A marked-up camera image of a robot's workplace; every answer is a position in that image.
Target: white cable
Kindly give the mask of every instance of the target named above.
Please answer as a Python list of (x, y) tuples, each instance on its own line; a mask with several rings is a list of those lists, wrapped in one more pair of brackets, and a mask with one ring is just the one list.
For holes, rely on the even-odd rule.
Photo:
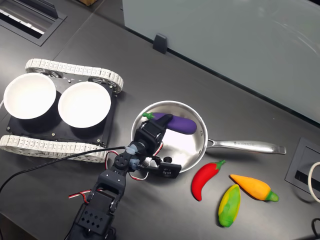
[(312, 178), (312, 173), (314, 172), (315, 167), (319, 165), (320, 165), (320, 161), (313, 164), (312, 167), (310, 168), (309, 175), (308, 175), (308, 188), (309, 188), (310, 194), (314, 198), (314, 200), (316, 200), (318, 203), (320, 203), (320, 199), (317, 198), (317, 196), (314, 193), (314, 190), (312, 189), (311, 178)]
[(139, 178), (139, 177), (136, 177), (136, 176), (132, 176), (130, 172), (129, 172), (129, 175), (130, 175), (130, 177), (131, 177), (132, 179), (134, 179), (134, 180), (136, 180), (136, 181), (143, 181), (143, 180), (146, 180), (146, 179), (147, 179), (147, 177), (148, 177), (148, 175), (149, 175), (149, 172), (146, 173), (146, 175), (145, 175), (144, 178)]

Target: toy eggplant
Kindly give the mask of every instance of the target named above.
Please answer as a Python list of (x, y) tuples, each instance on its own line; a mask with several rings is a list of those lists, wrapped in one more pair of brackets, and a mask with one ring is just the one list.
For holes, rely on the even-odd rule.
[(191, 191), (195, 199), (199, 202), (202, 200), (201, 191), (206, 182), (208, 182), (214, 175), (216, 175), (222, 164), (226, 161), (222, 160), (219, 162), (211, 162), (204, 165), (202, 168), (198, 170), (198, 172), (194, 175), (192, 184), (191, 184)]
[[(143, 117), (147, 117), (149, 120), (150, 119), (158, 120), (164, 115), (166, 115), (166, 113), (144, 112), (142, 114)], [(172, 120), (168, 123), (167, 128), (177, 133), (191, 135), (197, 131), (197, 124), (191, 119), (180, 117), (180, 116), (173, 116)]]
[(268, 184), (258, 179), (247, 176), (239, 176), (231, 174), (230, 177), (240, 185), (248, 194), (252, 197), (262, 201), (278, 202), (279, 197), (273, 191)]
[(223, 195), (218, 210), (219, 223), (223, 227), (228, 228), (234, 223), (239, 212), (240, 203), (239, 185), (232, 185)]

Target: black cable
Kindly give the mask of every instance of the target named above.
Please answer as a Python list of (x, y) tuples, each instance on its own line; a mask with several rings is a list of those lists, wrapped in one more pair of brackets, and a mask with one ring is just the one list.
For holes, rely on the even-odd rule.
[(73, 223), (72, 223), (72, 225), (71, 225), (71, 227), (70, 227), (70, 230), (69, 230), (69, 232), (67, 233), (67, 235), (65, 236), (65, 238), (64, 238), (63, 240), (67, 240), (67, 239), (68, 239), (68, 237), (69, 237), (69, 235), (70, 235), (70, 233), (71, 233), (71, 230), (72, 230), (72, 228), (74, 227), (74, 225), (75, 225), (75, 223), (76, 223), (76, 219), (77, 219), (77, 217), (78, 217), (78, 215), (79, 215), (79, 212), (80, 212), (80, 211), (78, 211), (78, 212), (76, 213), (76, 216), (75, 216), (75, 218), (74, 218), (74, 220), (73, 220)]
[(316, 226), (315, 226), (316, 221), (320, 221), (320, 218), (315, 218), (315, 219), (312, 220), (312, 222), (311, 222), (311, 228), (312, 228), (312, 231), (313, 231), (315, 237), (316, 237), (316, 238), (319, 238), (319, 235), (318, 235), (318, 233), (317, 233)]
[[(20, 175), (20, 174), (24, 174), (24, 173), (27, 173), (27, 172), (31, 172), (33, 170), (36, 170), (36, 169), (40, 169), (42, 167), (45, 167), (45, 166), (48, 166), (50, 164), (55, 164), (57, 162), (60, 162), (60, 161), (63, 161), (63, 160), (67, 160), (67, 159), (70, 159), (70, 158), (74, 158), (74, 157), (78, 157), (78, 156), (81, 156), (81, 155), (85, 155), (85, 154), (92, 154), (92, 153), (98, 153), (98, 152), (104, 152), (104, 151), (111, 151), (111, 150), (120, 150), (120, 149), (126, 149), (125, 146), (118, 146), (118, 147), (109, 147), (109, 148), (102, 148), (102, 149), (96, 149), (96, 150), (91, 150), (91, 151), (85, 151), (85, 152), (80, 152), (80, 153), (77, 153), (77, 154), (74, 154), (74, 155), (70, 155), (70, 156), (66, 156), (66, 157), (63, 157), (63, 158), (59, 158), (59, 159), (55, 159), (55, 160), (52, 160), (52, 161), (49, 161), (49, 162), (46, 162), (42, 165), (38, 165), (38, 166), (35, 166), (33, 168), (30, 168), (30, 169), (27, 169), (27, 170), (23, 170), (23, 171), (19, 171), (15, 174), (13, 174), (11, 177), (9, 177), (3, 184), (2, 186), (0, 187), (0, 193), (2, 191), (2, 189), (5, 187), (5, 185), (11, 180), (13, 179), (14, 177)], [(4, 240), (4, 237), (2, 235), (2, 232), (0, 230), (0, 240)]]

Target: frying pan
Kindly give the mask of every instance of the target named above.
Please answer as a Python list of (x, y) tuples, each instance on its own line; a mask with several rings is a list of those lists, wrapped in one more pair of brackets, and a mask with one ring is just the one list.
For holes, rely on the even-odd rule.
[(146, 107), (135, 119), (131, 129), (133, 141), (136, 129), (142, 122), (147, 121), (143, 113), (166, 113), (178, 117), (191, 119), (196, 123), (196, 132), (192, 135), (181, 134), (167, 129), (163, 138), (163, 148), (159, 152), (160, 158), (171, 157), (173, 164), (181, 165), (181, 173), (193, 168), (204, 156), (209, 148), (238, 149), (263, 154), (286, 154), (286, 148), (263, 141), (250, 140), (212, 140), (208, 139), (208, 131), (205, 122), (200, 115), (190, 106), (178, 101), (160, 101)]

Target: toy red chili pepper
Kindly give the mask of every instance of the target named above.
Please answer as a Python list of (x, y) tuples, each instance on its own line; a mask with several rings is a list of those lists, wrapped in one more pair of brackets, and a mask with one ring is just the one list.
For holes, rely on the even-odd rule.
[(225, 162), (225, 160), (222, 160), (219, 162), (208, 163), (200, 168), (199, 171), (194, 175), (191, 184), (191, 190), (194, 198), (199, 202), (202, 200), (202, 188), (214, 175), (219, 172), (222, 164), (224, 164)]

